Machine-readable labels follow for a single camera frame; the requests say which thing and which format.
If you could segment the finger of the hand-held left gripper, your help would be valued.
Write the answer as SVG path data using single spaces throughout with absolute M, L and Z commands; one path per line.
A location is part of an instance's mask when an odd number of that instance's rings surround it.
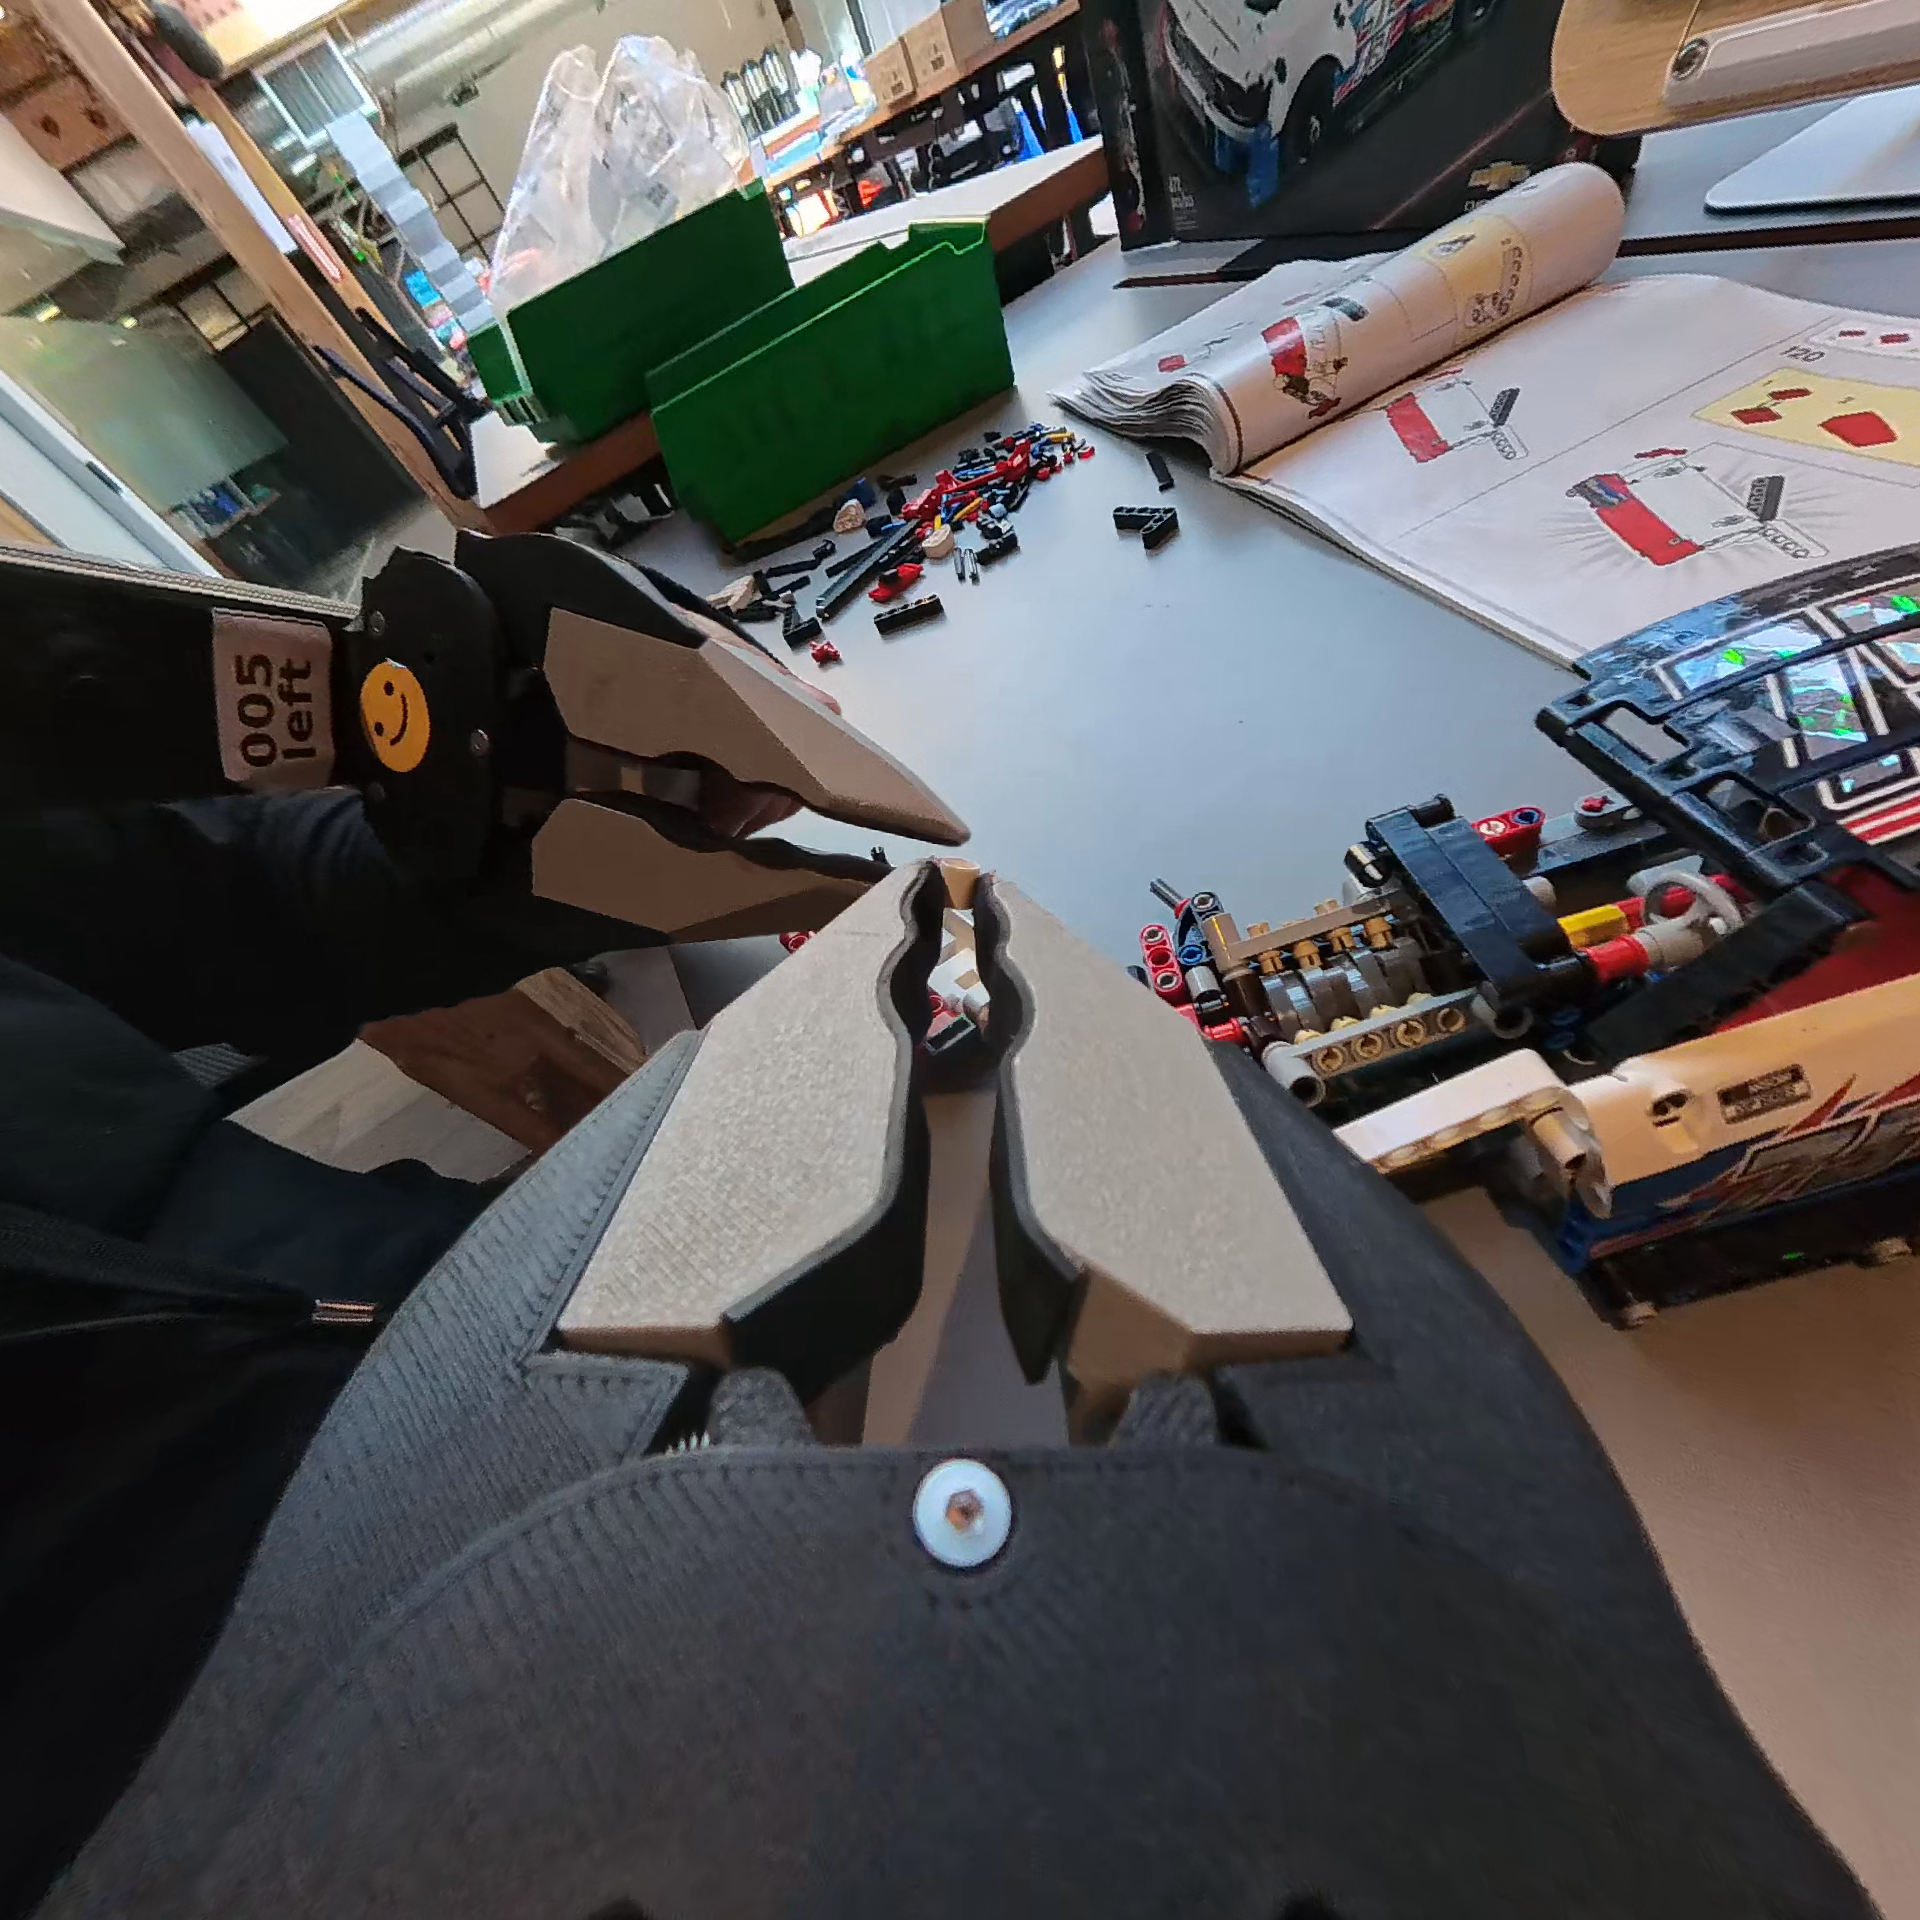
M 958 847 L 968 825 L 791 670 L 749 645 L 694 642 L 554 610 L 544 680 L 567 734 L 627 761 L 693 758 L 842 825 Z
M 637 794 L 567 798 L 533 838 L 539 897 L 671 944 L 818 930 L 888 873 L 881 856 L 720 834 Z

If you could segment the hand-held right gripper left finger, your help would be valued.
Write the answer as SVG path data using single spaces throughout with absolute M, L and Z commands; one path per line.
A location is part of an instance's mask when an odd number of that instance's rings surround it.
M 762 1367 L 818 1397 L 902 1327 L 944 912 L 941 867 L 899 865 L 709 1022 L 559 1312 L 562 1346 Z

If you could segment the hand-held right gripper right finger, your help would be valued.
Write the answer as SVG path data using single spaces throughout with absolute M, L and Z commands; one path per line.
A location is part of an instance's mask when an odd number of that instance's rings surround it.
M 1321 1255 L 1213 1050 L 1005 878 L 976 888 L 994 1061 L 998 1312 L 1026 1381 L 1335 1352 Z

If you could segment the red white brick panel assembly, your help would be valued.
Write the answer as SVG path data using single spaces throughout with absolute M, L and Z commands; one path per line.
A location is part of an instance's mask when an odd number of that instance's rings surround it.
M 928 1030 L 921 1056 L 929 1069 L 968 1071 L 986 1054 L 990 991 L 970 944 L 944 944 L 928 974 Z

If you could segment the person's left forearm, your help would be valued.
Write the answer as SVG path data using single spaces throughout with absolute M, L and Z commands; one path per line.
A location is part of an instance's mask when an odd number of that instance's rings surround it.
M 89 1024 L 161 1049 L 293 1050 L 665 944 L 533 893 L 512 847 L 479 880 L 409 874 L 346 787 L 7 806 L 5 1049 Z

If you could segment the person's left hand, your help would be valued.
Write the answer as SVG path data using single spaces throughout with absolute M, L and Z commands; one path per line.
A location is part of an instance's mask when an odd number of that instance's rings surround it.
M 766 831 L 797 816 L 801 806 L 801 800 L 774 784 L 741 781 L 718 766 L 698 770 L 696 814 L 712 834 L 737 838 Z

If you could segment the pile of loose brick pieces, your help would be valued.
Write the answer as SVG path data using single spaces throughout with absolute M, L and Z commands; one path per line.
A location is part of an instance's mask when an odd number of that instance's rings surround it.
M 879 640 L 945 617 L 947 586 L 1022 547 L 1017 515 L 1033 494 L 1089 463 L 1093 438 L 1059 423 L 991 430 L 929 478 L 864 478 L 827 510 L 741 553 L 709 600 L 818 667 L 845 659 L 841 627 Z

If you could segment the brick car model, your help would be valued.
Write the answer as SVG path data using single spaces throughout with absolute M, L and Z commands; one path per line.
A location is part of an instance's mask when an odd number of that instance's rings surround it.
M 1157 880 L 1142 982 L 1407 1189 L 1483 1185 L 1621 1327 L 1914 1251 L 1914 787 L 1811 774 L 1685 719 L 1654 665 L 1914 579 L 1912 544 L 1669 614 L 1575 662 L 1538 731 L 1568 810 L 1374 816 L 1342 895 L 1239 926 Z

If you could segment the clear plastic bag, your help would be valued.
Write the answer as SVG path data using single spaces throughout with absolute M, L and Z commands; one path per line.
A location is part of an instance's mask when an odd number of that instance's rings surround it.
M 606 256 L 720 200 L 752 170 L 728 95 L 659 35 L 623 35 L 597 64 L 545 69 L 491 253 L 505 318 Z

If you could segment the green plastic bins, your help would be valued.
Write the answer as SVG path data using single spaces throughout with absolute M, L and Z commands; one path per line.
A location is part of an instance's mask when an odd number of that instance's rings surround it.
M 1105 153 L 1089 136 L 785 241 L 785 266 L 803 285 L 867 247 L 899 245 L 912 224 L 981 224 L 997 253 L 998 294 L 1013 302 L 1046 273 L 1039 247 L 1053 227 L 1069 231 L 1074 253 L 1099 245 L 1089 209 L 1105 191 Z M 471 430 L 471 442 L 472 512 L 495 536 L 553 526 L 657 455 L 643 414 L 582 442 L 544 442 L 526 424 L 486 416 Z

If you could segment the holographic sticker sheet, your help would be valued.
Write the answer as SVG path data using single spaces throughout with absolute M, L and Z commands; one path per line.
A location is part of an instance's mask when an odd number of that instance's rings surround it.
M 1914 579 L 1839 594 L 1673 651 L 1654 680 L 1762 767 L 1811 774 L 1821 806 L 1890 803 L 1914 787 L 1914 617 Z

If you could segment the black toy set box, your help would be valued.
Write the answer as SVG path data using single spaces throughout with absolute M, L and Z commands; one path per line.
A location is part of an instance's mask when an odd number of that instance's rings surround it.
M 1119 247 L 1395 245 L 1638 135 L 1551 95 L 1559 2 L 1079 7 Z

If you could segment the open instruction booklet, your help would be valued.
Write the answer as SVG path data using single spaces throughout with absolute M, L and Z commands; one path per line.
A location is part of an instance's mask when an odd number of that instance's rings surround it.
M 1389 250 L 1293 259 L 1055 401 L 1538 655 L 1914 544 L 1914 318 L 1605 279 L 1621 187 L 1555 165 Z

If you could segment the wooden board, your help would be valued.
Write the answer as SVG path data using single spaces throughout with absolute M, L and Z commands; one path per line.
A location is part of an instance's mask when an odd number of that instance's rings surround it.
M 1704 16 L 1709 24 L 1718 24 L 1726 18 L 1762 16 L 1799 3 L 1853 2 L 1566 2 L 1551 35 L 1551 95 L 1575 128 L 1597 135 L 1691 128 L 1741 111 L 1847 97 L 1847 94 L 1827 97 L 1785 94 L 1715 117 L 1673 111 L 1664 104 L 1665 65 L 1688 21 Z M 1914 79 L 1918 56 L 1914 69 L 1899 74 L 1902 85 Z

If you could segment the white stand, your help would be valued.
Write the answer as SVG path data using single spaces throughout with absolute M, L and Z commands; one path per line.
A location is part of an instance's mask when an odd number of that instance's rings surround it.
M 1709 215 L 1914 207 L 1918 3 L 1799 3 L 1709 24 L 1688 21 L 1669 59 L 1664 104 L 1715 117 L 1771 95 L 1851 103 L 1715 181 Z

